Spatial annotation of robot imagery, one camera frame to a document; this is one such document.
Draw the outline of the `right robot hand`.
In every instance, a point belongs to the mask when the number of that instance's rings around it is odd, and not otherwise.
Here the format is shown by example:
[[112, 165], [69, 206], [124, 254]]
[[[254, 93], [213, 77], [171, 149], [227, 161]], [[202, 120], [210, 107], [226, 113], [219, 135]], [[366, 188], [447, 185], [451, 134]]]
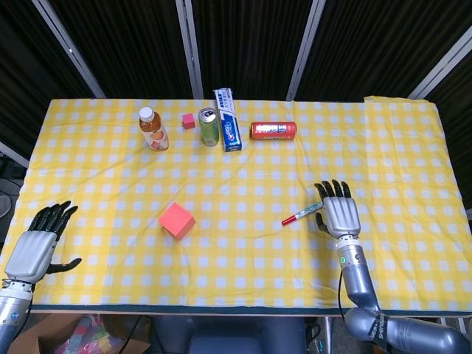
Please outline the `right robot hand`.
[[348, 184], [333, 179], [331, 182], [315, 183], [314, 187], [318, 190], [324, 211], [323, 215], [316, 212], [318, 229], [335, 239], [346, 236], [358, 238], [361, 222]]

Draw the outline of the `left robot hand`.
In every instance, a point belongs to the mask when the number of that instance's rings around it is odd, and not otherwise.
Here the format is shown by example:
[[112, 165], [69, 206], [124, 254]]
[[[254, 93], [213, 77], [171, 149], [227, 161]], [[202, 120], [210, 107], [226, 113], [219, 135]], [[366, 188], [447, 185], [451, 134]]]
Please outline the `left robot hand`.
[[67, 223], [77, 210], [77, 206], [66, 201], [37, 212], [27, 231], [19, 237], [7, 261], [7, 278], [35, 284], [47, 274], [67, 272], [77, 267], [82, 261], [79, 257], [65, 264], [52, 262], [52, 256]]

